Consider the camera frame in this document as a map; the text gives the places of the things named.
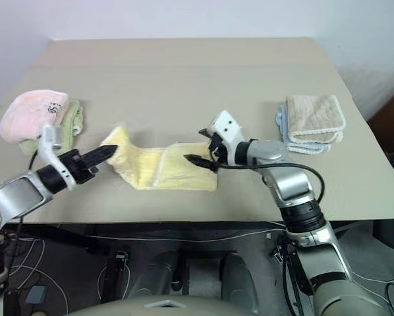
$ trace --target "beige towel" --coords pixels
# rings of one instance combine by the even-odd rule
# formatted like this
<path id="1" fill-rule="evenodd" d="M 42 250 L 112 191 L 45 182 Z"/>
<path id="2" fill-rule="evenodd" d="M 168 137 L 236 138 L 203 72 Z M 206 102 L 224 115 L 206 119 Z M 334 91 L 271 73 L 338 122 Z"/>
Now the beige towel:
<path id="1" fill-rule="evenodd" d="M 297 144 L 335 143 L 347 123 L 335 95 L 290 95 L 287 98 L 289 139 Z"/>

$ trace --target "yellow towel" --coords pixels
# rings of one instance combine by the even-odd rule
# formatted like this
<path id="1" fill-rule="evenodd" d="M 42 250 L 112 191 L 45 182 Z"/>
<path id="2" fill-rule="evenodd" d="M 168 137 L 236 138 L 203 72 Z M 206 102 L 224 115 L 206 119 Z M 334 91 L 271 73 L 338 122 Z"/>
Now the yellow towel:
<path id="1" fill-rule="evenodd" d="M 131 143 L 126 128 L 116 127 L 101 144 L 118 145 L 107 163 L 136 189 L 215 191 L 217 188 L 215 173 L 184 158 L 193 153 L 209 159 L 207 143 L 177 143 L 166 148 L 143 149 Z"/>

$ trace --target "folded towel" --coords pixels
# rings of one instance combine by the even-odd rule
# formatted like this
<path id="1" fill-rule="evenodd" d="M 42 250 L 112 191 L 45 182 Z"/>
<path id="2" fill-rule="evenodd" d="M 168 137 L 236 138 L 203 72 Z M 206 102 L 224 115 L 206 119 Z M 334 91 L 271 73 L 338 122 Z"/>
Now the folded towel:
<path id="1" fill-rule="evenodd" d="M 72 149 L 74 136 L 79 135 L 83 129 L 83 107 L 77 100 L 70 101 L 67 112 L 61 123 L 61 148 L 56 150 L 57 155 L 62 155 Z M 39 148 L 37 140 L 24 140 L 19 143 L 23 153 L 28 156 L 34 154 Z"/>
<path id="2" fill-rule="evenodd" d="M 118 145 L 107 163 L 136 189 L 215 191 L 217 188 L 215 173 L 184 158 L 185 154 L 193 153 L 209 159 L 207 143 L 142 149 L 131 143 L 126 128 L 116 127 L 101 144 Z"/>
<path id="3" fill-rule="evenodd" d="M 68 95 L 53 90 L 33 90 L 20 94 L 1 119 L 1 137 L 10 143 L 35 140 L 43 125 L 60 125 L 67 104 Z"/>
<path id="4" fill-rule="evenodd" d="M 306 153 L 308 155 L 315 155 L 330 150 L 331 146 L 329 144 L 322 144 L 316 142 L 297 144 L 289 139 L 286 105 L 282 105 L 281 112 L 276 114 L 276 124 L 279 125 L 279 129 L 283 138 L 283 143 L 287 146 L 289 151 L 294 151 L 296 153 Z"/>
<path id="5" fill-rule="evenodd" d="M 290 151 L 317 154 L 343 139 L 346 121 L 334 95 L 292 95 L 276 116 Z"/>
<path id="6" fill-rule="evenodd" d="M 335 95 L 287 98 L 289 139 L 298 144 L 340 142 L 347 123 Z"/>

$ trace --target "table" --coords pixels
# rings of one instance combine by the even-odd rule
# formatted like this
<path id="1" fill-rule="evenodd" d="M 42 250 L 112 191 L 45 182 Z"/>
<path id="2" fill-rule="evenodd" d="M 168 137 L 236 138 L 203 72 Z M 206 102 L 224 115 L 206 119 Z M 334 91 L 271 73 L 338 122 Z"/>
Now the table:
<path id="1" fill-rule="evenodd" d="M 394 218 L 394 172 L 323 49 L 309 38 L 108 39 L 54 41 L 0 106 L 38 88 L 84 106 L 75 147 L 87 152 L 117 125 L 140 147 L 200 142 L 197 131 L 227 109 L 248 138 L 280 139 L 274 116 L 287 95 L 335 94 L 347 119 L 329 153 L 292 154 L 320 171 L 332 221 Z M 0 138 L 0 182 L 26 169 L 17 145 Z M 314 189 L 319 185 L 313 177 Z M 26 223 L 280 221 L 260 177 L 221 171 L 216 192 L 135 190 L 102 164 L 96 179 L 62 192 Z"/>

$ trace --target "cable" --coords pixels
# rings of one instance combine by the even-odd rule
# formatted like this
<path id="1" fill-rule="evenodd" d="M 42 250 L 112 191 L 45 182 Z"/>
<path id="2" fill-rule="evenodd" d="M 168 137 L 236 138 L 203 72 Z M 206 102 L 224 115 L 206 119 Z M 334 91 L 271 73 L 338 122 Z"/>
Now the cable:
<path id="1" fill-rule="evenodd" d="M 53 278 L 51 278 L 48 274 L 44 273 L 43 271 L 41 271 L 41 270 L 39 270 L 39 269 L 36 269 L 36 268 L 28 267 L 27 265 L 15 265 L 15 266 L 12 267 L 12 268 L 18 268 L 18 267 L 22 267 L 22 268 L 24 268 L 24 269 L 34 270 L 35 272 L 39 272 L 39 273 L 43 274 L 45 277 L 47 277 L 49 280 L 51 280 L 51 281 L 54 283 L 54 285 L 56 285 L 56 287 L 61 291 L 61 293 L 62 293 L 62 295 L 63 295 L 63 297 L 64 297 L 64 300 L 65 300 L 65 307 L 66 307 L 66 309 L 67 309 L 67 314 L 68 314 L 68 312 L 69 312 L 69 309 L 68 309 L 68 299 L 67 299 L 67 296 L 65 295 L 64 290 L 59 286 L 59 284 L 57 283 L 57 281 L 55 281 Z"/>
<path id="2" fill-rule="evenodd" d="M 21 261 L 20 265 L 23 265 L 23 264 L 26 262 L 28 256 L 30 255 L 30 253 L 31 253 L 32 250 L 33 250 L 33 246 L 34 246 L 34 243 L 35 243 L 36 241 L 37 241 L 37 240 L 33 240 L 32 245 L 30 246 L 30 249 L 28 250 L 28 252 L 27 252 L 27 254 L 26 254 L 26 257 L 24 257 L 24 259 L 23 259 L 23 261 Z M 15 274 L 19 269 L 20 269 L 20 268 L 17 268 L 17 269 L 15 269 L 15 271 L 11 272 L 11 273 L 10 273 L 10 276 L 13 275 L 13 274 Z"/>
<path id="3" fill-rule="evenodd" d="M 392 304 L 392 302 L 390 300 L 390 295 L 389 295 L 389 288 L 392 285 L 394 286 L 393 283 L 387 283 L 384 292 L 385 292 L 385 297 L 387 298 L 387 301 L 388 301 L 389 308 L 390 308 L 390 310 L 392 311 L 392 313 L 394 315 L 394 306 L 393 306 L 393 304 Z"/>
<path id="4" fill-rule="evenodd" d="M 281 224 L 281 223 L 277 223 L 277 222 L 271 222 L 271 221 L 266 221 L 267 223 L 270 223 L 270 224 L 273 224 L 273 225 L 277 225 L 277 226 L 280 226 L 280 227 L 286 227 L 287 225 L 285 225 L 285 224 Z"/>
<path id="5" fill-rule="evenodd" d="M 292 284 L 292 289 L 294 292 L 294 297 L 295 297 L 295 303 L 296 303 L 296 307 L 298 308 L 298 315 L 299 316 L 304 316 L 304 309 L 302 308 L 302 304 L 301 304 L 301 297 L 300 297 L 300 292 L 298 290 L 298 285 L 296 285 L 296 278 L 295 278 L 295 274 L 293 271 L 293 266 L 291 263 L 291 260 L 289 258 L 289 254 L 288 254 L 288 249 L 286 249 L 287 255 L 286 255 L 286 262 L 287 262 L 287 266 L 288 266 L 288 271 L 289 271 L 289 278 L 291 280 L 291 284 Z"/>
<path id="6" fill-rule="evenodd" d="M 384 284 L 394 282 L 394 279 L 393 279 L 393 280 L 388 280 L 388 281 L 376 280 L 376 279 L 374 279 L 374 278 L 366 278 L 365 276 L 359 275 L 359 274 L 357 274 L 357 273 L 355 273 L 355 272 L 352 272 L 352 273 L 353 273 L 354 275 L 356 275 L 358 278 L 363 278 L 364 280 L 367 280 L 367 281 L 379 282 L 379 283 L 384 283 Z"/>
<path id="7" fill-rule="evenodd" d="M 7 239 L 7 241 L 9 240 L 9 242 L 15 241 L 15 239 L 14 239 L 14 240 L 12 240 L 12 239 L 10 239 L 10 238 L 6 238 L 6 239 Z M 8 257 L 11 256 L 10 252 L 7 251 L 7 248 L 8 248 L 9 245 L 10 245 L 9 242 L 7 242 L 6 245 L 5 245 L 5 254 L 6 254 Z M 28 250 L 30 249 L 30 246 L 31 246 L 31 244 L 30 244 L 30 245 L 27 245 L 23 250 L 21 250 L 21 246 L 19 246 L 19 247 L 18 247 L 18 251 L 17 251 L 15 257 L 18 258 L 18 257 L 21 257 L 22 255 L 25 255 L 25 254 L 28 252 Z"/>
<path id="8" fill-rule="evenodd" d="M 130 268 L 128 267 L 127 263 L 124 264 L 124 269 L 127 269 L 128 271 L 128 280 L 127 280 L 127 285 L 125 286 L 125 290 L 124 290 L 124 294 L 123 294 L 123 299 L 125 298 L 125 295 L 127 294 L 127 290 L 128 290 L 128 286 L 130 285 L 130 279 L 131 279 L 131 271 Z M 106 270 L 106 267 L 104 267 L 102 269 L 102 271 L 100 271 L 99 276 L 98 276 L 98 296 L 99 296 L 99 300 L 102 299 L 100 291 L 99 291 L 99 287 L 100 287 L 100 278 L 102 276 L 102 273 Z"/>
<path id="9" fill-rule="evenodd" d="M 100 287 L 100 277 L 102 276 L 102 273 L 104 272 L 104 270 L 106 270 L 106 266 L 102 269 L 102 271 L 100 271 L 99 276 L 98 276 L 98 296 L 99 296 L 99 300 L 102 299 L 102 296 L 100 295 L 100 292 L 99 292 L 99 287 Z"/>
<path id="10" fill-rule="evenodd" d="M 38 285 L 39 282 L 42 280 L 42 274 L 40 274 L 40 273 L 37 272 L 36 270 L 34 271 L 34 273 L 37 273 L 38 276 L 39 276 L 39 278 L 38 278 L 35 282 L 33 282 L 32 285 L 30 285 L 30 286 L 26 286 L 26 284 L 25 284 L 25 285 L 20 289 L 20 292 L 25 291 L 25 290 L 30 290 L 30 289 L 32 289 L 33 287 L 35 287 L 36 285 Z"/>
<path id="11" fill-rule="evenodd" d="M 130 285 L 130 279 L 131 279 L 131 271 L 130 271 L 130 268 L 128 267 L 127 263 L 125 263 L 124 268 L 127 269 L 127 271 L 128 271 L 128 280 L 127 280 L 127 285 L 125 286 L 123 299 L 125 298 L 125 294 L 127 294 L 128 286 Z"/>
<path id="12" fill-rule="evenodd" d="M 262 164 L 262 165 L 250 165 L 250 166 L 228 166 L 228 165 L 222 165 L 222 164 L 218 163 L 214 159 L 213 153 L 211 151 L 210 151 L 210 157 L 211 157 L 213 163 L 215 163 L 215 165 L 218 168 L 223 168 L 223 169 L 231 169 L 231 170 L 248 170 L 249 169 L 249 170 L 253 170 L 253 169 L 265 169 L 265 168 L 277 168 L 277 167 L 294 167 L 294 168 L 300 168 L 300 169 L 310 171 L 315 176 L 317 176 L 317 178 L 321 184 L 321 190 L 320 190 L 320 194 L 317 198 L 317 202 L 320 203 L 323 199 L 324 190 L 325 190 L 324 179 L 321 176 L 321 174 L 317 170 L 313 169 L 312 167 L 309 167 L 306 165 L 301 165 L 299 163 L 266 163 L 266 164 Z"/>
<path id="13" fill-rule="evenodd" d="M 45 252 L 45 241 L 42 240 L 42 252 L 40 253 L 38 262 L 36 262 L 34 268 L 32 269 L 32 272 L 30 272 L 30 274 L 24 279 L 24 281 L 18 286 L 17 290 L 20 290 L 22 288 L 22 286 L 24 285 L 24 283 L 27 282 L 27 280 L 32 276 L 33 272 L 36 270 L 36 268 L 38 267 L 38 265 L 40 264 L 40 261 L 42 260 L 43 257 L 43 253 Z"/>
<path id="14" fill-rule="evenodd" d="M 383 296 L 381 296 L 380 294 L 377 294 L 377 293 L 367 289 L 365 286 L 359 284 L 357 281 L 353 281 L 353 282 L 356 283 L 357 285 L 361 286 L 363 289 L 365 289 L 365 291 L 367 291 L 367 292 L 369 292 L 369 293 L 381 298 L 383 301 L 385 301 L 387 304 L 389 304 L 389 301 L 387 299 L 385 299 Z"/>
<path id="15" fill-rule="evenodd" d="M 23 216 L 20 217 L 20 221 L 18 222 L 18 225 L 17 225 L 14 251 L 13 251 L 13 254 L 10 256 L 10 261 L 9 261 L 9 264 L 8 264 L 8 271 L 10 271 L 11 267 L 13 266 L 14 260 L 15 260 L 15 257 L 16 257 L 18 243 L 20 242 L 19 238 L 20 238 L 21 226 L 23 225 L 23 218 L 24 218 Z"/>
<path id="16" fill-rule="evenodd" d="M 36 150 L 28 164 L 28 170 L 32 170 L 33 168 L 33 163 L 34 163 L 34 159 L 36 159 L 36 157 L 38 156 L 38 151 Z"/>
<path id="17" fill-rule="evenodd" d="M 109 239 L 109 240 L 136 240 L 139 242 L 166 242 L 166 241 L 171 241 L 171 242 L 221 242 L 224 240 L 241 238 L 241 237 L 255 235 L 255 234 L 263 234 L 265 232 L 273 232 L 275 230 L 280 230 L 281 232 L 285 231 L 285 229 L 273 228 L 273 229 L 262 230 L 259 232 L 248 232 L 246 234 L 242 234 L 242 235 L 238 235 L 238 236 L 219 238 L 219 239 L 209 239 L 209 240 L 187 240 L 187 239 L 176 239 L 176 238 L 118 238 L 118 237 L 92 236 L 92 235 L 87 235 L 87 237 L 92 237 L 92 238 L 97 238 L 97 239 Z"/>
<path id="18" fill-rule="evenodd" d="M 287 305 L 289 308 L 289 311 L 291 312 L 292 316 L 296 316 L 294 307 L 292 306 L 291 299 L 289 298 L 289 293 L 288 293 L 288 284 L 287 284 L 287 258 L 286 258 L 286 251 L 283 250 L 283 256 L 282 256 L 282 283 L 283 283 L 283 293 L 285 295 L 285 301 L 287 301 Z"/>

